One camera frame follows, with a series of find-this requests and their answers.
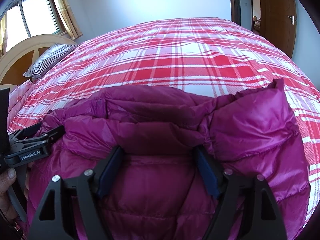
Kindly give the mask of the magenta quilted down jacket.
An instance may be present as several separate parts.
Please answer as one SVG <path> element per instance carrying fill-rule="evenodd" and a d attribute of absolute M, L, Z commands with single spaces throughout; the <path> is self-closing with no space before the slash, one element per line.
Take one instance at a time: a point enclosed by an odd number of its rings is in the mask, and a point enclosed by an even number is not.
<path fill-rule="evenodd" d="M 31 168 L 28 220 L 54 175 L 76 177 L 121 146 L 128 156 L 103 204 L 114 238 L 201 239 L 216 208 L 191 155 L 202 145 L 237 174 L 263 175 L 288 239 L 296 238 L 308 210 L 309 165 L 284 90 L 282 79 L 217 98 L 116 86 L 50 111 L 41 131 L 66 132 Z"/>

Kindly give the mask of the pink floral folded quilt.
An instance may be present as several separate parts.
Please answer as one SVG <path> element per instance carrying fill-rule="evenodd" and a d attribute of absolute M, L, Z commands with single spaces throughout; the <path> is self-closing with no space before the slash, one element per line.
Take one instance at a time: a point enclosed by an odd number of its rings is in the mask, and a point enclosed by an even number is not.
<path fill-rule="evenodd" d="M 27 101 L 27 98 L 33 91 L 34 86 L 35 84 L 32 81 L 27 80 L 9 94 L 7 128 L 9 128 L 14 117 Z"/>

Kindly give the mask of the cream wooden headboard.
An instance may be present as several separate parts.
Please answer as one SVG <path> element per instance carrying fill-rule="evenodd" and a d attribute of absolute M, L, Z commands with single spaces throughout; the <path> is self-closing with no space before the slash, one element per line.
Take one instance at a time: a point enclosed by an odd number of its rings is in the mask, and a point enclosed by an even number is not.
<path fill-rule="evenodd" d="M 48 48 L 55 44 L 76 44 L 61 35 L 44 34 L 30 37 L 12 47 L 1 57 L 1 85 L 21 85 L 23 74 Z"/>

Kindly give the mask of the striped pillow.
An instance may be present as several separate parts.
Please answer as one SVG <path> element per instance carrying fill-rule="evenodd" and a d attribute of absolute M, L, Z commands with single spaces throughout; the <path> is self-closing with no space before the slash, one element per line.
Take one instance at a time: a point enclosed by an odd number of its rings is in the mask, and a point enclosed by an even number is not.
<path fill-rule="evenodd" d="M 77 44 L 51 46 L 28 68 L 23 76 L 36 82 L 77 47 Z"/>

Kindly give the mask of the yellow curtain left panel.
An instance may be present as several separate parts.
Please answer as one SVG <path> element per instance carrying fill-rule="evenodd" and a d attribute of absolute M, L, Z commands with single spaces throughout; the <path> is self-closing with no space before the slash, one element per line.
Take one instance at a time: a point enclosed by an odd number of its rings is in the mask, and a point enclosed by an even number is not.
<path fill-rule="evenodd" d="M 7 14 L 1 19 L 0 25 L 0 57 L 2 57 L 7 49 L 8 32 L 7 32 Z"/>

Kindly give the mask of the yellow curtain panel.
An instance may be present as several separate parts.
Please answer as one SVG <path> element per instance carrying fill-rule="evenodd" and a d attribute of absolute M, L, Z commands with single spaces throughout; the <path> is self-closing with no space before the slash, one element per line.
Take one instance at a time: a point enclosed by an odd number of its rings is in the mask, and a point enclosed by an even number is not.
<path fill-rule="evenodd" d="M 7 49 L 8 32 L 7 32 L 7 14 L 1 19 L 0 25 L 0 57 L 2 57 Z"/>
<path fill-rule="evenodd" d="M 68 35 L 72 40 L 82 36 L 80 27 L 74 17 L 71 7 L 67 0 L 54 0 L 57 10 L 60 14 L 61 21 Z"/>

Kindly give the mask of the yellow curtain right panel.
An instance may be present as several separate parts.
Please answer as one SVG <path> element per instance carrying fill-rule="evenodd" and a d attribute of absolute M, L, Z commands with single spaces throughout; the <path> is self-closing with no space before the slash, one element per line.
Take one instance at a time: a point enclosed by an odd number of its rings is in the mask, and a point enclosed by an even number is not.
<path fill-rule="evenodd" d="M 54 0 L 57 10 L 60 14 L 61 21 L 68 35 L 72 40 L 82 36 L 80 27 L 74 17 L 71 7 L 67 0 Z"/>

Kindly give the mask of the red white plaid bed cover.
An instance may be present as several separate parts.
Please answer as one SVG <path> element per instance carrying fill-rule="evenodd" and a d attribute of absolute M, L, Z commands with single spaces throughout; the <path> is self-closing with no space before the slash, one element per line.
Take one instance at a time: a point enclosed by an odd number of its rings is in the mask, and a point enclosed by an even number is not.
<path fill-rule="evenodd" d="M 319 90 L 281 50 L 221 18 L 140 23 L 82 42 L 35 83 L 8 130 L 38 122 L 49 110 L 119 85 L 170 86 L 221 96 L 283 79 L 310 165 L 308 204 L 291 203 L 306 225 L 319 203 Z"/>

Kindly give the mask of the brown wooden door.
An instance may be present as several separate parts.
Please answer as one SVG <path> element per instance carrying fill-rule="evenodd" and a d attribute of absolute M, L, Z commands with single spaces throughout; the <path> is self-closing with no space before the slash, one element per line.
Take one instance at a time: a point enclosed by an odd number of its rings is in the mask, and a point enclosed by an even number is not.
<path fill-rule="evenodd" d="M 295 24 L 287 15 L 295 16 Z M 260 36 L 292 57 L 296 40 L 295 0 L 260 0 Z"/>

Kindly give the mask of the window with frame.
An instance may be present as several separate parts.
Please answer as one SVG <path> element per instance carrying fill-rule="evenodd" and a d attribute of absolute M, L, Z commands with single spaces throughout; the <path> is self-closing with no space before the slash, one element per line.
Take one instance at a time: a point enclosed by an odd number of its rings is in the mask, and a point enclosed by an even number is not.
<path fill-rule="evenodd" d="M 14 0 L 5 14 L 8 32 L 6 52 L 32 36 L 65 32 L 54 0 Z"/>

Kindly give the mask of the dark door frame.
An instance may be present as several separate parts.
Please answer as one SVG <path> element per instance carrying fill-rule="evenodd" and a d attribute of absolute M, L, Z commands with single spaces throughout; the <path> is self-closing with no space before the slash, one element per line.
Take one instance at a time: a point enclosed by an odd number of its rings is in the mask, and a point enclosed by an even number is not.
<path fill-rule="evenodd" d="M 254 23 L 260 19 L 260 0 L 231 0 L 232 21 L 256 33 Z"/>

